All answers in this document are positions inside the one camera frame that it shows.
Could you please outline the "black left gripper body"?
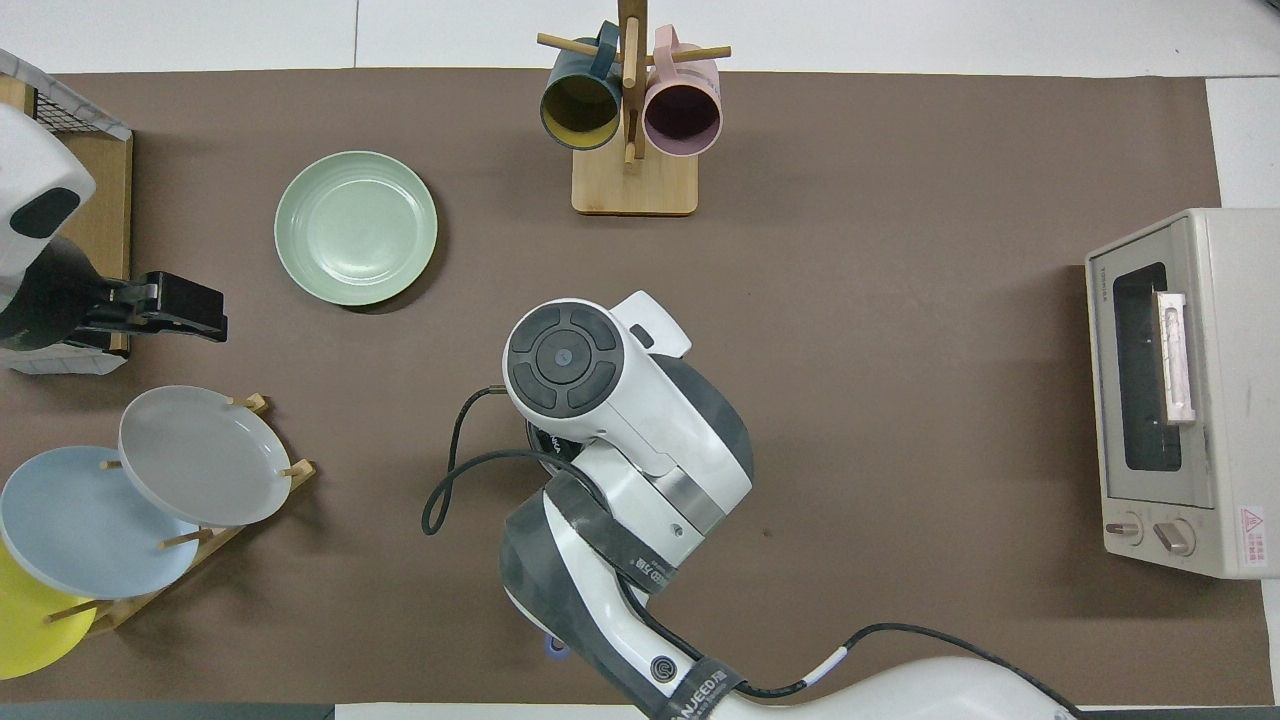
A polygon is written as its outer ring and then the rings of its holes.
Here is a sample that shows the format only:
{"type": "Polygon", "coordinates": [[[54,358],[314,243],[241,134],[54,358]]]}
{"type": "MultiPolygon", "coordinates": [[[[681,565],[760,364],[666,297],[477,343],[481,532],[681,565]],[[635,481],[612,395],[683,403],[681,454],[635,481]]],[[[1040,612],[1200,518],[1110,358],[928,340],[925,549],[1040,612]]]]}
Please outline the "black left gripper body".
{"type": "Polygon", "coordinates": [[[74,323],[60,340],[64,345],[90,346],[90,334],[159,334],[163,323],[145,310],[154,309],[161,290],[160,278],[141,282],[100,278],[60,279],[60,290],[70,299],[74,323]]]}

